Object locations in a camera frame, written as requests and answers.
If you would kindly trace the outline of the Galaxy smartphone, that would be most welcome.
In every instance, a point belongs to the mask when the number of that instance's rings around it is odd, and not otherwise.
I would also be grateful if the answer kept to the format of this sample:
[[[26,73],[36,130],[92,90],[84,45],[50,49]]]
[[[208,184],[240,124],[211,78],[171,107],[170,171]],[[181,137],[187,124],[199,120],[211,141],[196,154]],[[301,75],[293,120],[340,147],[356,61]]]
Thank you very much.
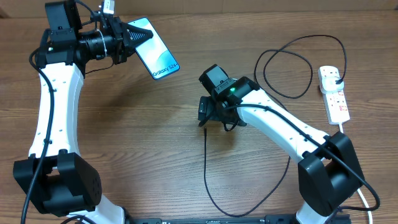
[[[153,37],[136,48],[136,53],[154,80],[159,80],[180,70],[180,65],[161,39],[148,18],[129,22],[129,25],[151,30]]]

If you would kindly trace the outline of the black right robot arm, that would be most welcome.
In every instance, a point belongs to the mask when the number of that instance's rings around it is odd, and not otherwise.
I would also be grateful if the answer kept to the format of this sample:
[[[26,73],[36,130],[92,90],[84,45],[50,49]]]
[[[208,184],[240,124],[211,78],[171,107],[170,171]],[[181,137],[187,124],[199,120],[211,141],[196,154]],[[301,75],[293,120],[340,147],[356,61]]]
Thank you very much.
[[[363,184],[364,175],[349,137],[317,130],[276,104],[248,77],[230,78],[218,65],[199,77],[209,93],[200,99],[198,119],[223,123],[225,131],[251,125],[298,165],[304,204],[295,223],[326,223]]]

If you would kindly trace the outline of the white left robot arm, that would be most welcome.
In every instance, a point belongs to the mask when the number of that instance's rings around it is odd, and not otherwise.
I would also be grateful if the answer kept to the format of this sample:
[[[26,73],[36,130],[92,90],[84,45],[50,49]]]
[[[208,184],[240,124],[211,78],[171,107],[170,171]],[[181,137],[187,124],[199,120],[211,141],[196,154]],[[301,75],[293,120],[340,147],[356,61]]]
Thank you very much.
[[[132,223],[125,208],[103,195],[98,171],[81,157],[78,102],[90,60],[124,63],[153,32],[122,22],[113,1],[91,11],[94,28],[83,31],[79,5],[45,4],[49,27],[29,56],[41,86],[37,129],[27,159],[15,161],[13,176],[26,194],[24,206],[42,214],[81,223]]]

